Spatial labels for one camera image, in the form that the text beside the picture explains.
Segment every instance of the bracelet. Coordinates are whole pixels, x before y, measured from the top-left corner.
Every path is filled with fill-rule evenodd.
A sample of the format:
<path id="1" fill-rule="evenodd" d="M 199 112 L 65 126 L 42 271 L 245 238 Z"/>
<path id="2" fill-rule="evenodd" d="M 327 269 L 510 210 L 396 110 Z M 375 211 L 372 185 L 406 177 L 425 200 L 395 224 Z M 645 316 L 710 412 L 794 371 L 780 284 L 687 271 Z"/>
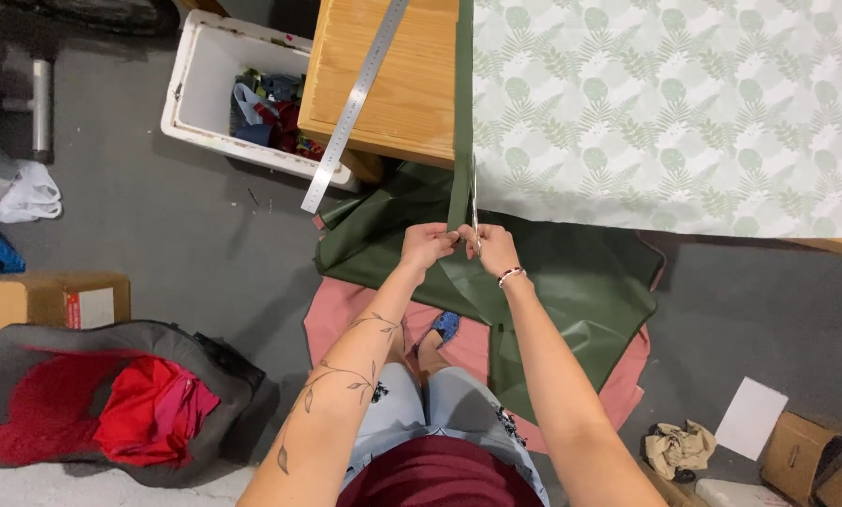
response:
<path id="1" fill-rule="evenodd" d="M 502 284 L 505 282 L 506 278 L 512 276 L 513 274 L 518 274 L 519 272 L 527 275 L 527 271 L 525 271 L 525 269 L 521 266 L 518 266 L 517 268 L 512 268 L 500 274 L 499 277 L 496 279 L 496 282 L 499 284 L 499 289 L 502 289 Z"/>

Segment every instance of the vine tattoo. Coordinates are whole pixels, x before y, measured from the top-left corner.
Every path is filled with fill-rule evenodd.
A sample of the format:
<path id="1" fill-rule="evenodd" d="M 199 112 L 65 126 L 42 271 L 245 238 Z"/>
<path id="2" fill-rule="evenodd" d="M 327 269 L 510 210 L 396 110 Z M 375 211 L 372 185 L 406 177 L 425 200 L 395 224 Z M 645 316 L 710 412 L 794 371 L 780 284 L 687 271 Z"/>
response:
<path id="1" fill-rule="evenodd" d="M 354 327 L 355 327 L 355 324 L 352 324 L 352 326 L 349 327 L 349 328 L 351 329 L 351 328 L 354 328 Z M 389 331 L 389 329 L 381 330 L 381 332 L 386 332 L 386 331 Z M 334 367 L 330 366 L 323 359 L 321 360 L 321 363 L 318 364 L 318 367 L 326 368 L 329 371 L 318 375 L 317 378 L 315 378 L 313 381 L 311 381 L 310 383 L 308 383 L 306 386 L 304 386 L 302 388 L 302 392 L 305 393 L 304 397 L 302 398 L 302 407 L 304 408 L 306 414 L 311 413 L 311 405 L 314 402 L 314 385 L 317 384 L 318 382 L 320 382 L 321 379 L 323 379 L 327 375 L 350 374 L 354 377 L 357 377 L 356 382 L 353 382 L 352 384 L 349 384 L 346 387 L 346 389 L 351 390 L 351 391 L 358 391 L 358 390 L 361 391 L 361 395 L 359 396 L 359 405 L 364 402 L 365 392 L 367 392 L 368 389 L 373 389 L 374 386 L 375 386 L 375 384 L 371 384 L 371 383 L 374 381 L 374 376 L 377 375 L 377 362 L 376 361 L 370 362 L 370 379 L 368 379 L 364 375 L 359 374 L 358 372 L 353 372 L 351 370 L 342 370 L 340 368 L 334 368 Z M 287 462 L 286 431 L 289 430 L 290 416 L 292 416 L 293 411 L 295 411 L 295 408 L 298 405 L 299 405 L 299 402 L 298 402 L 298 399 L 296 399 L 295 403 L 293 404 L 293 408 L 289 410 L 289 415 L 286 416 L 286 423 L 284 424 L 284 427 L 282 428 L 283 434 L 282 434 L 281 440 L 280 440 L 280 451 L 278 451 L 278 453 L 277 453 L 277 465 L 280 467 L 280 470 L 282 470 L 283 473 L 286 474 L 287 476 L 289 475 L 289 469 L 286 467 L 286 462 Z"/>
<path id="2" fill-rule="evenodd" d="M 379 320 L 380 322 L 383 322 L 383 324 L 384 324 L 384 327 L 383 327 L 383 329 L 380 329 L 380 332 L 386 333 L 387 342 L 392 342 L 393 338 L 395 337 L 395 330 L 400 329 L 402 326 L 400 324 L 396 324 L 395 322 L 390 322 L 383 317 L 380 317 L 380 314 L 375 313 L 375 312 L 371 312 L 371 316 L 372 317 L 365 317 L 365 318 L 356 319 L 355 322 L 352 322 L 351 324 L 348 325 L 348 328 L 346 329 L 346 331 L 348 331 L 350 329 L 358 328 L 359 324 L 363 324 L 365 322 L 370 322 L 370 321 L 373 321 L 373 320 Z"/>

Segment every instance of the steel ruler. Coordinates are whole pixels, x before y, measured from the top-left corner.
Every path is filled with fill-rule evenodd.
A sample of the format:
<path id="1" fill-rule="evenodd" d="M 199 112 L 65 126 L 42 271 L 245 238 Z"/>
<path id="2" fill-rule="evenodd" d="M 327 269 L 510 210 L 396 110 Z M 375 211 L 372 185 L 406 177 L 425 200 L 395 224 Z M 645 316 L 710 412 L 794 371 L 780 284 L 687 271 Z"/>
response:
<path id="1" fill-rule="evenodd" d="M 311 213 L 317 211 L 318 205 L 321 204 L 321 198 L 324 196 L 327 186 L 330 185 L 333 172 L 340 166 L 340 157 L 342 151 L 346 149 L 348 135 L 352 132 L 352 128 L 359 118 L 365 99 L 368 98 L 370 86 L 374 83 L 374 77 L 380 70 L 380 64 L 383 63 L 383 58 L 389 50 L 389 44 L 395 37 L 395 29 L 399 27 L 399 23 L 402 21 L 402 15 L 405 13 L 405 6 L 407 5 L 408 0 L 391 0 L 386 8 L 386 14 L 383 16 L 380 28 L 377 28 L 377 35 L 374 36 L 374 41 L 370 44 L 368 56 L 361 63 L 359 77 L 356 79 L 352 91 L 348 94 L 346 106 L 340 114 L 339 121 L 336 122 L 336 128 L 333 129 L 333 134 L 330 136 L 330 142 L 324 150 L 324 157 L 318 163 L 317 171 L 311 180 L 311 186 L 302 201 L 302 209 L 305 211 Z"/>

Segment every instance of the white plastic bag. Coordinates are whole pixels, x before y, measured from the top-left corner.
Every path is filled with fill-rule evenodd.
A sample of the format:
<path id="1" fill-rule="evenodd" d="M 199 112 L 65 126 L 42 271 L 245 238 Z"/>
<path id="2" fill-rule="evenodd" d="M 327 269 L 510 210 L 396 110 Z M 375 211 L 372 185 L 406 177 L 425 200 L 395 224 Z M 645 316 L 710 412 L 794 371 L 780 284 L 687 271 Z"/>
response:
<path id="1" fill-rule="evenodd" d="M 57 218 L 61 214 L 61 191 L 48 175 L 48 169 L 36 161 L 17 161 L 20 172 L 0 202 L 0 222 L 16 224 L 39 218 Z"/>

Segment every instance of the concrete floor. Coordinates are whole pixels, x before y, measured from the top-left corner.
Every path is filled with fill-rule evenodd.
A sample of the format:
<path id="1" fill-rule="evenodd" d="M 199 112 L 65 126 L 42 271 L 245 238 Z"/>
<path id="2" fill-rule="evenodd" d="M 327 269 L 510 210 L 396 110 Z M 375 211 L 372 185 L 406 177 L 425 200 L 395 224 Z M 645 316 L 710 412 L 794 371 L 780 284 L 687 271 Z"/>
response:
<path id="1" fill-rule="evenodd" d="M 231 10 L 264 22 L 257 7 L 251 15 Z M 10 21 L 0 14 L 2 89 L 29 95 L 30 51 L 57 51 L 52 176 L 65 212 L 0 230 L 31 270 L 129 274 L 134 317 L 224 337 L 267 371 L 262 403 L 234 442 L 238 459 L 260 459 L 310 366 L 301 321 L 321 277 L 312 263 L 318 233 L 299 209 L 308 181 L 160 132 L 173 40 L 101 39 Z M 6 117 L 0 146 L 29 156 L 29 132 L 28 118 Z M 256 208 L 248 190 L 272 199 L 273 211 Z M 716 429 L 743 376 L 787 394 L 789 409 L 842 426 L 842 257 L 662 247 L 671 265 L 649 321 L 646 394 L 620 431 L 632 453 L 654 422 L 690 418 Z M 548 458 L 536 459 L 553 505 L 562 505 Z M 702 476 L 754 483 L 758 467 L 720 448 Z"/>

